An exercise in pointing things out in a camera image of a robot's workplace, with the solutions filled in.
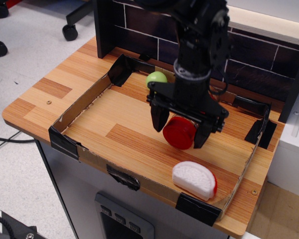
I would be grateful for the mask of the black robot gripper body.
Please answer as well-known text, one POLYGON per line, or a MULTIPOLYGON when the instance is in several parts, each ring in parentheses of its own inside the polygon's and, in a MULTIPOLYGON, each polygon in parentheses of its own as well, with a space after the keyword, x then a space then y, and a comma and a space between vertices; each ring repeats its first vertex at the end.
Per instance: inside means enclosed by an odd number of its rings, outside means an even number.
POLYGON ((198 111, 204 111, 218 118, 217 131, 221 132, 225 124, 224 120, 229 112, 209 95, 209 79, 186 80, 177 77, 174 83, 148 83, 149 95, 147 101, 151 107, 156 104, 172 112, 174 103, 191 107, 198 111))

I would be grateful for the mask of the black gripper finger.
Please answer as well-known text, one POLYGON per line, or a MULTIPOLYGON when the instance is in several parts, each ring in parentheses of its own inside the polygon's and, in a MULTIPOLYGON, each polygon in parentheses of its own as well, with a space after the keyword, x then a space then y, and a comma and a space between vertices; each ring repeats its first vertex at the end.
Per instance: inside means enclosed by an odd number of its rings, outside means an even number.
POLYGON ((150 113, 154 129, 157 132, 160 132, 166 125, 169 117, 169 110, 156 104, 152 104, 150 113))
POLYGON ((215 133, 217 129, 216 120, 203 120, 199 123, 194 137, 194 149, 201 148, 209 138, 210 134, 215 133))

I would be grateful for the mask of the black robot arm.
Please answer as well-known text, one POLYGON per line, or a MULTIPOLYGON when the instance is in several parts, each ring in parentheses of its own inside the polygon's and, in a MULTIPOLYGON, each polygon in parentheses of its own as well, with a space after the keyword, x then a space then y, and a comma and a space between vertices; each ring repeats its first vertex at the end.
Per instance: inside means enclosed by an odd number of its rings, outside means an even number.
POLYGON ((175 19, 179 44, 172 83, 149 82, 147 101, 156 131, 175 148, 201 148, 221 131, 228 111, 216 102, 224 90, 210 87, 212 70, 223 73, 230 56, 224 0, 140 0, 139 6, 175 19))

